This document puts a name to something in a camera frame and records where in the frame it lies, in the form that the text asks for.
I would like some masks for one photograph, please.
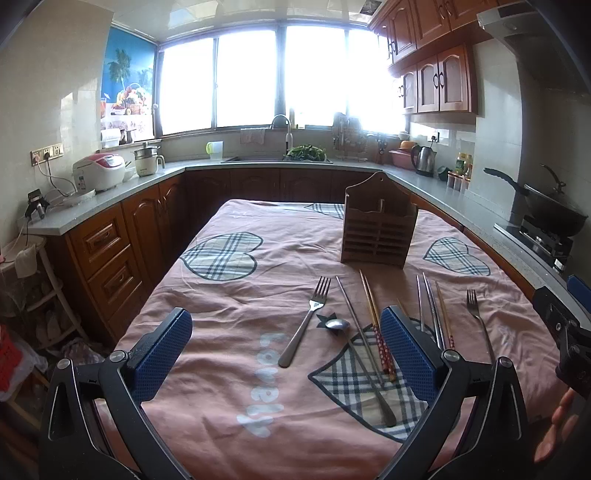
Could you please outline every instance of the green vegetables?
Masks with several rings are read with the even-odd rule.
[[[294,147],[287,153],[294,161],[326,161],[326,150],[312,145]]]

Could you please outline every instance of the cabinet door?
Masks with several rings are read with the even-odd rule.
[[[417,49],[409,1],[402,0],[388,15],[390,45],[394,63]]]
[[[232,198],[277,202],[280,175],[278,168],[236,168],[230,172]]]
[[[423,60],[417,64],[418,112],[439,111],[439,68],[437,57]]]
[[[441,0],[412,0],[417,48],[451,31],[448,14]]]
[[[466,49],[463,45],[437,55],[439,61],[439,110],[469,110],[468,70]]]
[[[281,170],[281,197],[284,202],[330,202],[330,172],[285,168]]]
[[[195,236],[230,199],[230,171],[194,170],[186,175],[192,215],[191,235]]]
[[[417,113],[417,68],[402,73],[400,94],[404,113]]]
[[[371,175],[373,175],[373,172],[370,171],[334,171],[330,188],[330,201],[332,203],[345,203],[345,189],[367,180]]]
[[[497,7],[496,0],[443,0],[452,30],[476,21],[476,14]]]
[[[167,266],[170,267],[189,243],[189,209],[182,175],[164,180],[158,185],[165,215],[161,221]]]
[[[165,274],[165,251],[160,237],[164,209],[158,185],[124,200],[123,212],[139,270],[152,290]]]

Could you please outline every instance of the plastic container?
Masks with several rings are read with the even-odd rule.
[[[0,325],[0,391],[8,391],[12,373],[21,360],[22,352],[10,340],[8,329]]]
[[[212,160],[221,160],[223,157],[223,142],[209,142],[205,151]]]

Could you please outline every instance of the electrical cord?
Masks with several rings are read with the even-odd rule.
[[[50,172],[50,173],[49,173],[49,175],[48,175],[47,173],[43,172],[43,170],[41,169],[41,164],[39,163],[39,157],[38,157],[38,156],[36,156],[36,158],[37,158],[37,167],[39,168],[39,172],[41,172],[41,175],[43,175],[43,176],[45,176],[45,177],[49,177],[49,179],[50,179],[50,181],[51,181],[51,184],[52,184],[52,185],[53,185],[53,186],[56,188],[56,190],[57,190],[58,192],[60,192],[60,193],[61,193],[61,194],[62,194],[64,197],[67,197],[67,196],[68,196],[67,194],[65,194],[63,191],[61,191],[59,188],[57,188],[57,187],[55,186],[55,184],[53,183],[53,180],[52,180],[52,179],[59,179],[59,180],[64,180],[64,181],[67,181],[67,182],[68,182],[68,183],[70,183],[70,185],[72,185],[72,187],[74,188],[74,192],[73,192],[73,193],[75,193],[75,192],[76,192],[76,185],[74,185],[74,182],[72,182],[72,181],[71,181],[71,180],[69,180],[69,179],[65,179],[64,177],[56,177],[55,175],[51,175],[51,170],[49,170],[49,172]],[[50,169],[50,166],[49,166],[49,161],[46,161],[46,163],[47,163],[47,168],[48,168],[48,169]]]

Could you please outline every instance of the rice cooker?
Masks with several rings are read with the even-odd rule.
[[[109,190],[123,182],[125,160],[120,155],[97,153],[72,165],[78,192]]]

